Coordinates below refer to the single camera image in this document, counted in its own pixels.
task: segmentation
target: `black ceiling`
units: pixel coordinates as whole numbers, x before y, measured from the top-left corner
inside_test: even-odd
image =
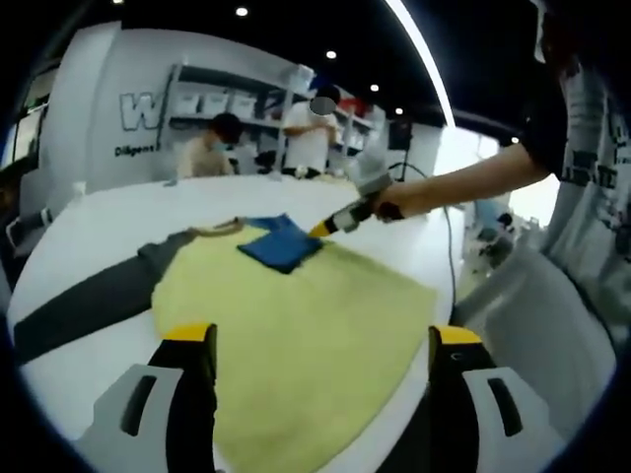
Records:
[[[523,125],[541,73],[536,13],[527,0],[403,0],[432,52],[459,126],[502,139]],[[307,64],[349,92],[416,121],[440,124],[438,99],[414,46],[385,0],[96,0],[88,24],[219,35]],[[249,14],[240,18],[237,7]],[[333,49],[337,58],[326,59]],[[370,92],[379,84],[378,93]]]

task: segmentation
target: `white t-shirt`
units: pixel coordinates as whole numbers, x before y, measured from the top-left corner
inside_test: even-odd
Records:
[[[337,119],[332,113],[320,116],[313,113],[308,101],[294,103],[283,120],[283,129],[295,126],[311,126],[323,120],[325,123],[337,127]],[[301,136],[288,138],[287,159],[285,168],[304,166],[324,172],[328,155],[328,133],[325,128],[307,132]]]
[[[204,177],[233,174],[228,158],[220,152],[206,148],[201,137],[188,141],[181,152],[177,163],[177,177]]]

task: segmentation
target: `white table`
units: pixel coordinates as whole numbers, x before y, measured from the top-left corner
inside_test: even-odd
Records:
[[[161,242],[188,227],[219,224],[235,216],[284,212],[308,229],[354,198],[352,189],[342,185],[268,176],[191,179],[174,187],[156,182],[88,195],[61,213],[29,259],[9,307],[10,332],[37,307],[134,256],[147,242]],[[456,209],[450,210],[450,217],[458,274],[464,217]],[[437,289],[434,321],[448,322],[452,278],[442,210],[392,225],[371,219],[355,233],[332,238]],[[43,355],[26,364],[22,373],[52,425],[65,438],[77,439],[93,421],[95,401],[131,365],[148,363],[159,344],[152,315],[145,312]],[[321,472],[377,470],[425,391],[427,353],[426,343],[381,414]]]

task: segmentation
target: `ceiling light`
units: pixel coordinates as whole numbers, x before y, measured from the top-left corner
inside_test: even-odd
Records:
[[[447,97],[447,91],[445,90],[443,79],[441,79],[441,74],[438,72],[438,67],[436,67],[436,62],[434,62],[430,48],[427,46],[427,43],[414,23],[414,20],[412,20],[410,12],[407,11],[401,0],[385,1],[405,29],[405,32],[416,48],[416,52],[418,52],[418,55],[421,56],[421,60],[425,65],[425,69],[432,80],[432,85],[434,86],[434,90],[438,96],[438,102],[441,104],[441,108],[443,109],[443,115],[445,116],[447,126],[456,126],[452,106],[450,105],[450,100]]]

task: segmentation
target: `black t-shirt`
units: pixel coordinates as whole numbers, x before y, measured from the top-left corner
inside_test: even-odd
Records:
[[[531,158],[558,178],[563,168],[567,124],[568,113],[560,84],[553,79],[545,81],[526,111],[522,145]]]

